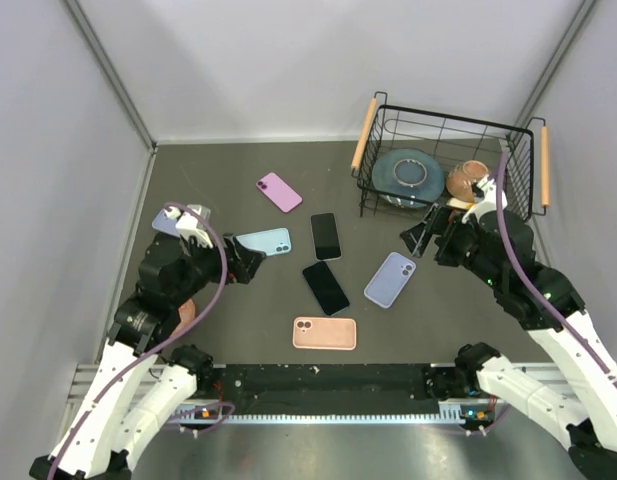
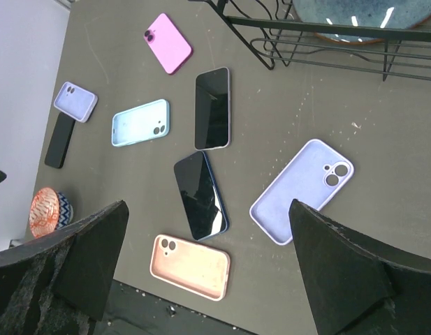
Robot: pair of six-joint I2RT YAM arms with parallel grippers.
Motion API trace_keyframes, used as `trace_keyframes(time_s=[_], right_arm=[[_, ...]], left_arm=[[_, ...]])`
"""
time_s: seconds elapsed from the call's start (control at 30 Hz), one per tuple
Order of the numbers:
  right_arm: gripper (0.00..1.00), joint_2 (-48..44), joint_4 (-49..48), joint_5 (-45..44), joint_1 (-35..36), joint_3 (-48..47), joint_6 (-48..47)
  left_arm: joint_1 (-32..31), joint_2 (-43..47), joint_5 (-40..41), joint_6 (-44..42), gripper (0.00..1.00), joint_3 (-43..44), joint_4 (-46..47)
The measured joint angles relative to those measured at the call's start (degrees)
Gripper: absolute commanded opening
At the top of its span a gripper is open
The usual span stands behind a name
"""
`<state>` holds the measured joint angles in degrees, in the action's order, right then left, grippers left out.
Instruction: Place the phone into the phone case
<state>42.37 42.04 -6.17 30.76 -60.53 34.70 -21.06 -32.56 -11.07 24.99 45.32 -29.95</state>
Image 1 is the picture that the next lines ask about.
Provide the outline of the light blue phone case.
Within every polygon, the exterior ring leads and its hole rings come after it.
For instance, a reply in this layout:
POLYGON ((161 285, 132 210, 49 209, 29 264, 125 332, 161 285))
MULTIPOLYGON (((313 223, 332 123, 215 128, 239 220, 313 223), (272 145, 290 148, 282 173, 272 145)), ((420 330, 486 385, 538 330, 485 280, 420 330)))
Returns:
POLYGON ((291 237, 286 228, 242 234, 236 239, 245 248, 263 252, 266 256, 283 255, 292 250, 291 237))

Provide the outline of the lavender phone case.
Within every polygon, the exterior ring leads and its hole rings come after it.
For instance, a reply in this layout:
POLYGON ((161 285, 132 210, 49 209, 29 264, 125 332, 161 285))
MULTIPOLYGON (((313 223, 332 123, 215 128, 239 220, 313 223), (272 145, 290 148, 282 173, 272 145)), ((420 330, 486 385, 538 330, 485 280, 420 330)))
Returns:
POLYGON ((364 289, 364 296, 383 309, 390 308, 412 275, 416 264, 405 256, 391 252, 364 289))

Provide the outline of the dark blue phone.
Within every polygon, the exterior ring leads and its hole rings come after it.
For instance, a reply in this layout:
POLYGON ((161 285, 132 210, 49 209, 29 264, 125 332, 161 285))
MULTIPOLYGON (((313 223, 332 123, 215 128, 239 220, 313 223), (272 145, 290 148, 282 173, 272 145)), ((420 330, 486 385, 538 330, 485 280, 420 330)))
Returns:
POLYGON ((302 276, 326 316, 347 309, 350 301, 329 266, 318 261, 302 270, 302 276))

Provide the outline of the black phone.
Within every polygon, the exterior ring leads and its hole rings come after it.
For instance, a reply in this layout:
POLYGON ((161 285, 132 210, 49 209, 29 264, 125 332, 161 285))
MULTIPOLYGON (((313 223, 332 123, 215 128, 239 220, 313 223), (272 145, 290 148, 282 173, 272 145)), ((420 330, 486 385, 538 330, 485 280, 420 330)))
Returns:
POLYGON ((315 214, 310 222, 316 258, 320 261, 339 259, 342 251, 335 215, 315 214))

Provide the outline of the pink phone case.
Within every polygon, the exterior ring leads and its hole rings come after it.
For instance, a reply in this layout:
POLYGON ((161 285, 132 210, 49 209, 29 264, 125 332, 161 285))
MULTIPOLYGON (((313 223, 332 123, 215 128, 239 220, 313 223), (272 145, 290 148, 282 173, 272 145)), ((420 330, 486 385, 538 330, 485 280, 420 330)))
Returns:
POLYGON ((352 351, 357 346, 357 325, 352 318, 298 317, 292 344, 297 349, 352 351))

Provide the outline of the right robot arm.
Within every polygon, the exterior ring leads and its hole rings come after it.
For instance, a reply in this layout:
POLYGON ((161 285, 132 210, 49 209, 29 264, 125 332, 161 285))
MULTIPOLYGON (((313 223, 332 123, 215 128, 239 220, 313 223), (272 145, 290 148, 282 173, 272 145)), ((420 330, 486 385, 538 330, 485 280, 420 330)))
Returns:
POLYGON ((554 391, 483 342, 459 350, 457 388, 504 400, 557 440, 585 478, 617 479, 617 374, 599 367, 611 358, 572 283, 536 260, 532 229, 509 210, 475 216, 434 205, 400 238, 415 257, 435 243, 438 265, 463 267, 487 284, 575 395, 554 391))

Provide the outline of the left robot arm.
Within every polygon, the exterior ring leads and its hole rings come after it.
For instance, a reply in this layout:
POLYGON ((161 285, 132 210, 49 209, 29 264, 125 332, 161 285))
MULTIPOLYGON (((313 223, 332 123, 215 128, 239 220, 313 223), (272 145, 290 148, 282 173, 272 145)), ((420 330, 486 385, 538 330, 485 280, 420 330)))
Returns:
POLYGON ((128 479, 151 440, 192 396, 214 394, 212 357, 193 345, 172 351, 139 402, 136 391, 181 324, 179 309, 208 283, 249 283, 266 255, 224 236, 211 248, 155 236, 134 293, 117 309, 101 362, 77 417, 34 479, 128 479))

